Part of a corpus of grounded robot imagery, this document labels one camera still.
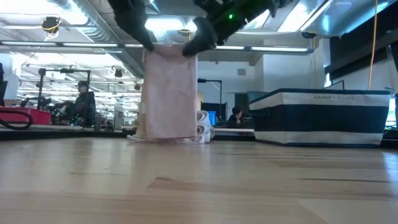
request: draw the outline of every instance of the wall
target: wall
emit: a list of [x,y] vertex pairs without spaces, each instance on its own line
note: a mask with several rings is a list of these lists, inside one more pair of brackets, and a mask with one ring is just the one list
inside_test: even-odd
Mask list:
[[[397,93],[398,73],[392,57],[375,63],[371,80],[371,90],[386,90],[392,88]],[[367,90],[369,81],[369,67],[357,70],[353,73],[333,80],[333,83],[344,80],[347,90]]]
[[263,55],[254,67],[256,88],[265,92],[279,88],[323,88],[324,66],[330,58],[328,44],[327,39],[319,40],[318,47],[309,55]]
[[4,81],[7,81],[5,100],[15,100],[19,87],[19,76],[21,74],[22,57],[13,54],[0,54],[0,63],[4,70]]
[[[235,93],[279,88],[323,88],[324,57],[330,54],[327,45],[327,40],[321,40],[314,54],[310,55],[263,55],[253,67],[248,62],[199,62],[198,77],[223,81],[222,102],[228,103],[230,116],[235,105]],[[239,68],[246,69],[245,76],[238,76]],[[217,89],[220,86],[218,83],[215,85],[198,84],[198,92],[203,92],[205,103],[220,102]]]

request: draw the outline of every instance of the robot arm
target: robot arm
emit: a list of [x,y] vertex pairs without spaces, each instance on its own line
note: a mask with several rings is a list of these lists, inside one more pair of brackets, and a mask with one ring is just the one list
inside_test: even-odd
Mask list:
[[[145,28],[147,15],[145,5],[141,0],[108,0],[115,14],[118,26],[131,37],[138,40],[147,50],[153,51]],[[293,2],[293,0],[193,0],[193,3],[207,12],[206,17],[197,17],[193,22],[197,26],[196,36],[189,42],[183,55],[190,57],[216,45],[224,45],[227,39],[236,31],[242,29],[265,10],[270,10],[271,16],[276,11]]]

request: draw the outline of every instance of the pink towel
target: pink towel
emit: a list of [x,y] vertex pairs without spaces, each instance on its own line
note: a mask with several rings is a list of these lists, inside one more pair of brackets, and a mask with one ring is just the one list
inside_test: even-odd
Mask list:
[[156,45],[154,52],[146,54],[139,136],[196,135],[197,57],[185,58],[182,49],[183,45]]

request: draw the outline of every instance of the computer monitor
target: computer monitor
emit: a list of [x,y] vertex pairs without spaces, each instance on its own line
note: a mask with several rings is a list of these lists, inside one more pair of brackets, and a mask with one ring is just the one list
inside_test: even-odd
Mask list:
[[0,83],[0,106],[4,106],[4,95],[6,94],[7,81]]

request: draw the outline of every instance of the striped basket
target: striped basket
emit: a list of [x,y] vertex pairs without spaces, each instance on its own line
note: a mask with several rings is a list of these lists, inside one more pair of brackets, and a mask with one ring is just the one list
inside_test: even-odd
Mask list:
[[279,89],[250,101],[256,139],[285,146],[377,147],[389,91]]

